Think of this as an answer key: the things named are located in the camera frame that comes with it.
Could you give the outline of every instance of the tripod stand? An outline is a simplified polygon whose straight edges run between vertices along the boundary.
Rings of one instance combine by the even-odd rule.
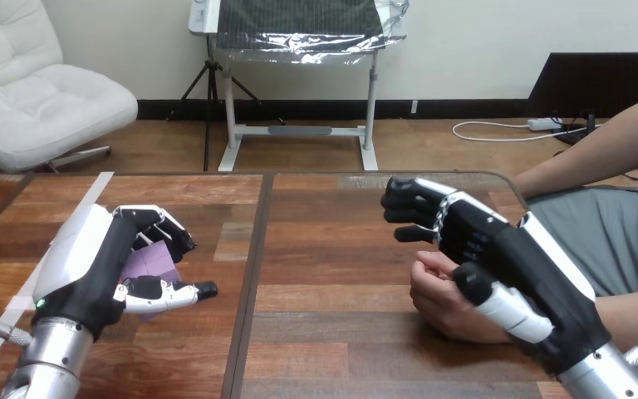
[[[181,109],[184,109],[184,104],[187,101],[187,96],[189,96],[189,93],[192,91],[192,89],[194,89],[194,87],[197,86],[199,79],[202,78],[204,73],[208,71],[209,80],[207,84],[207,106],[206,106],[207,115],[206,115],[206,124],[205,124],[206,126],[205,126],[205,133],[204,133],[204,171],[205,172],[209,171],[209,132],[211,131],[210,122],[212,117],[212,106],[218,103],[218,94],[216,90],[216,72],[223,71],[223,67],[217,61],[213,59],[213,50],[212,50],[211,38],[209,37],[209,35],[207,35],[207,56],[209,57],[209,59],[204,61],[204,67],[202,68],[202,71],[200,71],[197,77],[194,78],[194,81],[192,82],[192,84],[189,85],[189,88],[187,89],[187,91],[184,93],[182,98],[179,99],[179,104],[175,107],[177,112],[175,111],[175,108],[173,108],[173,110],[169,113],[169,116],[167,117],[167,121],[175,121],[175,118],[177,114],[179,114],[179,111],[181,111]],[[233,84],[238,86],[239,89],[243,90],[244,93],[248,94],[248,96],[250,96],[251,99],[253,99],[253,102],[255,102],[257,106],[263,106],[263,102],[260,101],[248,88],[246,88],[246,86],[244,86],[240,81],[238,81],[238,79],[231,76],[231,81],[233,82]],[[279,121],[282,125],[285,125],[285,121],[281,117],[278,117],[277,121]]]

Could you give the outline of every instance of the wooden table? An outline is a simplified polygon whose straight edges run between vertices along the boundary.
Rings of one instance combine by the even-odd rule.
[[[511,221],[524,213],[496,175],[401,175],[467,190]],[[166,208],[199,245],[183,278],[213,279],[219,295],[107,328],[78,397],[566,397],[513,347],[446,340],[416,313],[409,266],[429,247],[393,240],[380,207],[390,176],[115,175],[96,202]],[[0,197],[0,315],[94,179],[39,175]],[[19,352],[0,348],[0,389]]]

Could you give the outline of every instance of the robotic arm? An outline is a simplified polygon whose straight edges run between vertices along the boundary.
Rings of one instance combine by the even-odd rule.
[[[214,282],[166,282],[140,276],[119,282],[133,250],[164,241],[175,263],[196,248],[164,209],[99,205],[77,210],[43,257],[33,301],[32,335],[0,323],[0,337],[24,348],[2,399],[70,399],[91,345],[122,313],[157,313],[218,293]]]
[[[592,286],[528,212],[518,226],[472,196],[429,180],[390,179],[385,220],[400,242],[426,241],[460,264],[453,280],[576,399],[638,398],[638,347],[623,356]]]

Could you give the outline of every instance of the purple paper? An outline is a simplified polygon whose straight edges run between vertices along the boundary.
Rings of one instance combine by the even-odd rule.
[[[182,281],[179,271],[169,256],[167,245],[158,241],[147,247],[132,252],[125,262],[121,281],[139,276],[160,276],[165,282]],[[141,322],[147,322],[159,313],[139,315]]]

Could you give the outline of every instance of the power strip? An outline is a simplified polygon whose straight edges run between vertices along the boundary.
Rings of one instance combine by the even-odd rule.
[[[539,118],[527,120],[530,131],[552,131],[561,129],[563,121],[559,118]]]

